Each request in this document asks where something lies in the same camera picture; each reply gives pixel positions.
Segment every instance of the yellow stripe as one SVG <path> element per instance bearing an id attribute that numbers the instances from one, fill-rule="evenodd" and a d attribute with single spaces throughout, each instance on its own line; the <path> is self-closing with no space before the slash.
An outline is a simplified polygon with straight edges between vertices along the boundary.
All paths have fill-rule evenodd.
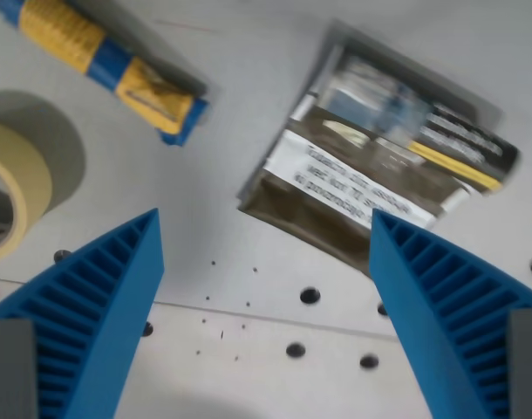
<path id="1" fill-rule="evenodd" d="M 141 59 L 134 58 L 115 93 L 138 115 L 167 134 L 181 132 L 194 98 L 163 80 Z"/>
<path id="2" fill-rule="evenodd" d="M 497 190 L 502 186 L 501 183 L 493 177 L 485 175 L 467 164 L 456 161 L 455 159 L 439 153 L 438 151 L 434 151 L 432 148 L 419 144 L 418 142 L 412 143 L 408 149 L 443 168 L 447 168 L 448 170 L 451 170 L 466 179 L 475 181 L 491 190 Z"/>
<path id="3" fill-rule="evenodd" d="M 12 201 L 12 226 L 0 238 L 0 258 L 12 253 L 43 216 L 52 180 L 43 156 L 21 135 L 0 125 L 0 180 Z"/>
<path id="4" fill-rule="evenodd" d="M 26 0 L 19 25 L 28 38 L 82 74 L 106 36 L 62 0 Z"/>

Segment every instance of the tape roll core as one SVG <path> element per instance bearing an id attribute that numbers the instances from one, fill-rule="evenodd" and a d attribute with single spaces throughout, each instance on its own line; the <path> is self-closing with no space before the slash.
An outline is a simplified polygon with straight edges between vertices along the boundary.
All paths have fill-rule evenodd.
<path id="1" fill-rule="evenodd" d="M 12 253 L 51 201 L 51 173 L 43 156 L 20 134 L 0 125 L 0 189 L 12 207 L 0 223 L 0 258 Z"/>

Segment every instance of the gray work surface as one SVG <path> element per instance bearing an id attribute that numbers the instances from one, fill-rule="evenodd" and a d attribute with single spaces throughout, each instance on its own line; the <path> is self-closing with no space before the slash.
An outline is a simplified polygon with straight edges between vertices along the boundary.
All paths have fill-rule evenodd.
<path id="1" fill-rule="evenodd" d="M 510 418 L 532 419 L 532 308 L 510 313 L 507 341 Z"/>
<path id="2" fill-rule="evenodd" d="M 26 282 L 54 252 L 159 207 L 166 273 L 157 301 L 395 337 L 372 281 L 236 209 L 338 18 L 502 110 L 494 128 L 522 151 L 518 169 L 504 190 L 462 204 L 434 231 L 532 287 L 532 0 L 77 3 L 203 80 L 211 107 L 184 148 L 168 148 L 108 91 L 0 18 L 0 118 L 16 111 L 25 134 L 56 145 L 61 177 L 81 177 L 0 260 L 1 279 Z M 299 299 L 308 286 L 322 293 L 315 306 Z"/>
<path id="3" fill-rule="evenodd" d="M 38 419 L 38 383 L 33 325 L 0 320 L 0 419 Z"/>

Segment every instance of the cylindrical package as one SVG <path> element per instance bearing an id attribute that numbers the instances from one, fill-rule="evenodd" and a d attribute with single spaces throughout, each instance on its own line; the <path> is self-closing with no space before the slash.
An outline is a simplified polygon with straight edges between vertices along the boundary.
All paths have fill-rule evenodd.
<path id="1" fill-rule="evenodd" d="M 182 146 L 208 104 L 166 82 L 63 0 L 0 0 L 0 11 L 51 55 L 115 93 L 167 144 Z"/>

